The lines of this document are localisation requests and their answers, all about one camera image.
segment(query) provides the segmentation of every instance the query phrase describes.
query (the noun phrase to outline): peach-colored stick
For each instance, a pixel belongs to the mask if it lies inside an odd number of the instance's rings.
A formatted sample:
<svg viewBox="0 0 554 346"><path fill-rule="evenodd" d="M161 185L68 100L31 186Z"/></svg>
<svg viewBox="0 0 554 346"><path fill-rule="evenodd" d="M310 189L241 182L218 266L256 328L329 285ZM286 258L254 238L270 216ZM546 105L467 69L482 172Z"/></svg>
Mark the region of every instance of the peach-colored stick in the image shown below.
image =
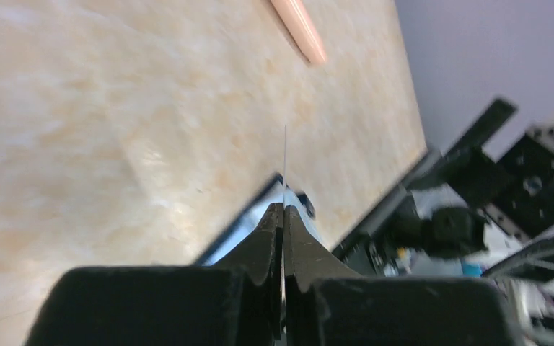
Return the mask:
<svg viewBox="0 0 554 346"><path fill-rule="evenodd" d="M281 20L311 64L325 63L322 39L300 0L271 0Z"/></svg>

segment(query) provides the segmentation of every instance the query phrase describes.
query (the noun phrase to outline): orange marker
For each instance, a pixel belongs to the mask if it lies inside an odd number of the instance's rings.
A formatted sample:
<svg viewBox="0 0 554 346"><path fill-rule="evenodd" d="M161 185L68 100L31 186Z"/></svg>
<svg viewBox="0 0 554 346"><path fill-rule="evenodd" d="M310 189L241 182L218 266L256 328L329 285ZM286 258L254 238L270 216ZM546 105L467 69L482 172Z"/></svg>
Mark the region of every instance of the orange marker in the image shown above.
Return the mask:
<svg viewBox="0 0 554 346"><path fill-rule="evenodd" d="M271 0L300 51L314 65L327 60L322 39L300 0Z"/></svg>

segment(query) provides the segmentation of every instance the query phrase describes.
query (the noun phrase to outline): marble tabletop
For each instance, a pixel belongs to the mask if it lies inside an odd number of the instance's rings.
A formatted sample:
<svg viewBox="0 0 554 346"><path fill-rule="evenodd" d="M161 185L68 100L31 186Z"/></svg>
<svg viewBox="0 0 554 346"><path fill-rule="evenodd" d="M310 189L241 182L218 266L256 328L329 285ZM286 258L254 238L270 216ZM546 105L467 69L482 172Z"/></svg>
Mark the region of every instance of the marble tabletop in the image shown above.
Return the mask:
<svg viewBox="0 0 554 346"><path fill-rule="evenodd" d="M333 247L424 152L393 0L0 0L0 345L80 265L184 265L283 171Z"/></svg>

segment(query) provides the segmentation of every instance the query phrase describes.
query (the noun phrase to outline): marble table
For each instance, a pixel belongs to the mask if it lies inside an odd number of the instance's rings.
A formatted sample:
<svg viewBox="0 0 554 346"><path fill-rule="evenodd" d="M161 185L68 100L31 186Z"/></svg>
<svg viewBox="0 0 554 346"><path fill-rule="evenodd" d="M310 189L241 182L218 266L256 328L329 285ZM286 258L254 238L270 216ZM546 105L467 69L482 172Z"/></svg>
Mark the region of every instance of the marble table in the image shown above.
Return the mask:
<svg viewBox="0 0 554 346"><path fill-rule="evenodd" d="M80 265L192 262L275 172L333 247L425 151L393 0L0 1L0 345Z"/></svg>

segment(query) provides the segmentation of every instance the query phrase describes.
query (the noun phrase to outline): gray wall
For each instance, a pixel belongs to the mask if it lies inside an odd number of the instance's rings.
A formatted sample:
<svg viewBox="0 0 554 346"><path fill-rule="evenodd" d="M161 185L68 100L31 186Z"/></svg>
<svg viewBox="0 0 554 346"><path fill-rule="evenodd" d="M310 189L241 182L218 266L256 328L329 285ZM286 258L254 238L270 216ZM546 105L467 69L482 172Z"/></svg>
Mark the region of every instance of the gray wall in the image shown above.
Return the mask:
<svg viewBox="0 0 554 346"><path fill-rule="evenodd" d="M519 112L486 150L503 152L554 112L554 0L397 0L426 140L440 149L497 94Z"/></svg>

